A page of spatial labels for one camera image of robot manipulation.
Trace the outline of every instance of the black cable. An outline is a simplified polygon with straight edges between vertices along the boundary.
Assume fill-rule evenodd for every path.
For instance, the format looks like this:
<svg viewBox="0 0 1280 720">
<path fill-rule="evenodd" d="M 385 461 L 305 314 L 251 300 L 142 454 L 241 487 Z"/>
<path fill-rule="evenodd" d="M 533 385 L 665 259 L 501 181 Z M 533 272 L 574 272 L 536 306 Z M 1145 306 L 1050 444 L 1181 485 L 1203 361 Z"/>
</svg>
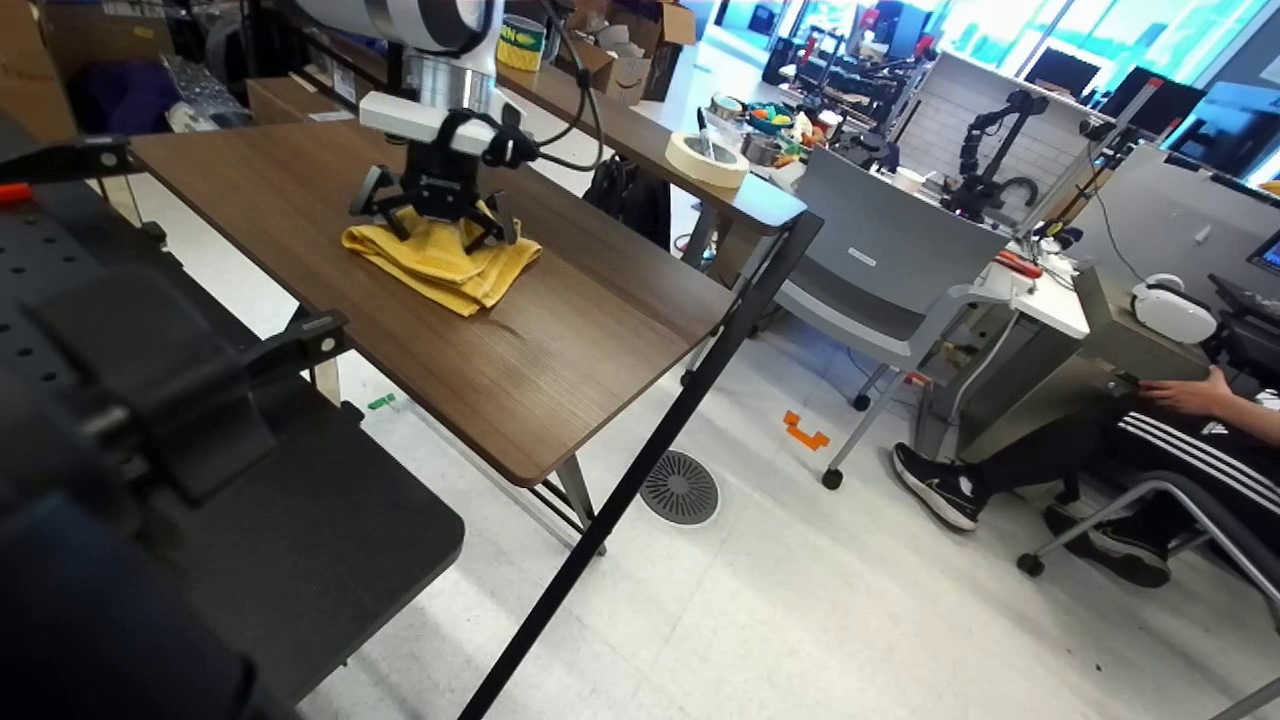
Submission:
<svg viewBox="0 0 1280 720">
<path fill-rule="evenodd" d="M 1104 210 L 1104 228 L 1106 228 L 1112 251 L 1120 256 L 1120 264 L 1126 267 L 1133 280 L 1145 280 L 1145 274 L 1126 264 L 1126 256 L 1120 251 L 1120 245 L 1115 245 L 1115 228 L 1112 228 L 1112 210 L 1106 210 L 1104 193 L 1090 193 L 1090 198 L 1097 198 L 1097 209 Z"/>
<path fill-rule="evenodd" d="M 561 168 L 573 168 L 573 172 L 595 172 L 595 168 L 604 164 L 604 128 L 598 128 L 595 90 L 592 90 L 592 82 L 589 82 L 582 58 L 579 58 L 574 48 L 567 44 L 567 30 L 564 30 L 564 19 L 556 16 L 556 3 L 552 3 L 552 0 L 541 0 L 541 3 L 544 3 L 546 19 L 552 19 L 561 44 L 567 48 L 573 80 L 574 80 L 574 90 L 579 90 L 574 104 L 579 104 L 579 108 L 589 104 L 589 110 L 592 110 L 592 124 L 595 124 L 595 164 L 573 164 L 573 159 L 552 157 L 552 152 L 541 152 L 541 159 L 561 164 Z M 564 139 L 573 128 L 579 128 L 579 110 L 573 110 L 573 119 L 556 130 L 556 139 Z"/>
</svg>

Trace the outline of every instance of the white floor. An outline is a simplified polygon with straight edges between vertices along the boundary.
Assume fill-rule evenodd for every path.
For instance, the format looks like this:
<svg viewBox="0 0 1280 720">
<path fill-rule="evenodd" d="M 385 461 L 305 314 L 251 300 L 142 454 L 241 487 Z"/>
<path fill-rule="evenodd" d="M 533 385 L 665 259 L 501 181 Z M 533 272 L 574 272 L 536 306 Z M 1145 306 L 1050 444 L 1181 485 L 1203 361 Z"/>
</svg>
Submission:
<svg viewBox="0 0 1280 720">
<path fill-rule="evenodd" d="M 713 53 L 692 53 L 680 71 L 686 95 L 730 90 L 742 74 Z M 232 311 L 257 333 L 289 319 L 293 300 L 163 186 L 139 181 L 137 193 Z M 841 437 L 853 410 L 837 385 L 849 392 L 855 370 L 812 333 L 780 325 L 752 338 L 680 437 L 721 481 L 716 520 L 677 528 L 635 502 L 491 717 L 1184 720 L 1280 673 L 1265 602 L 1203 555 L 1184 555 L 1172 587 L 1137 592 L 1073 555 L 1054 555 L 1045 579 L 1021 574 L 1012 555 L 1045 538 L 1025 498 L 996 498 L 976 534 L 939 528 L 881 454 L 907 437 L 907 392 L 842 462 L 849 485 L 823 490 L 812 481 L 818 454 L 799 452 L 780 417 L 797 406 Z M 677 389 L 667 376 L 582 449 L 595 494 Z M 365 361 L 345 361 L 348 399 L 385 392 Z M 456 717 L 567 544 L 421 406 L 393 405 L 367 417 L 367 431 L 467 520 L 467 544 L 305 713 Z"/>
</svg>

